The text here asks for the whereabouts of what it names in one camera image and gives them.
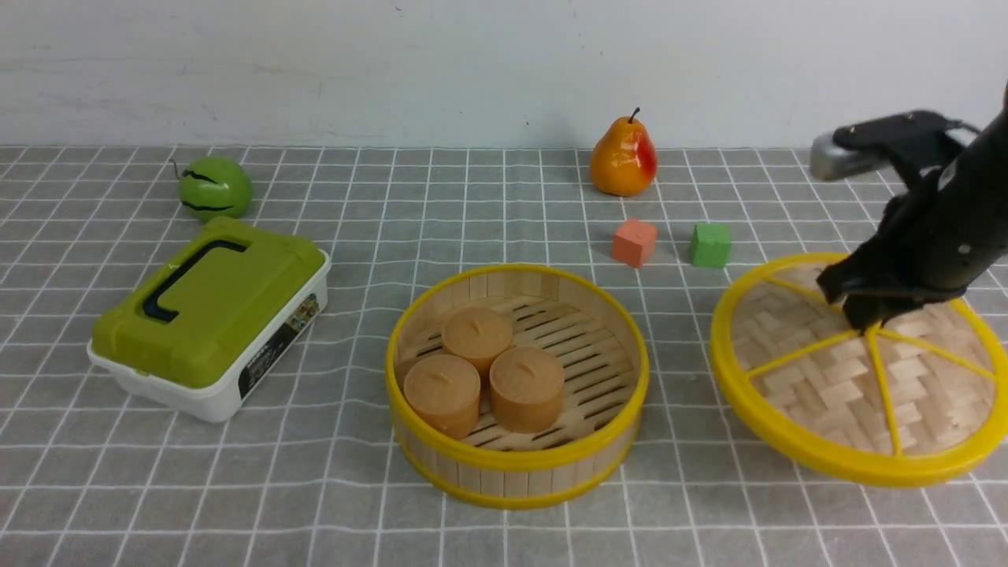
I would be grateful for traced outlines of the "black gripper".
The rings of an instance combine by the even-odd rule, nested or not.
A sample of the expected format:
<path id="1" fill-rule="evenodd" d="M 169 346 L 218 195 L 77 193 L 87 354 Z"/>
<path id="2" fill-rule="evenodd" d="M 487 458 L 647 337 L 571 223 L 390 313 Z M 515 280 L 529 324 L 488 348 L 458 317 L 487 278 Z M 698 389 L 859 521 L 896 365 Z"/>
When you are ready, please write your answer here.
<path id="1" fill-rule="evenodd" d="M 886 205 L 875 234 L 816 284 L 843 302 L 858 332 L 906 313 L 906 302 L 943 302 L 965 293 L 1006 254 L 1006 111 L 941 171 L 931 171 Z"/>

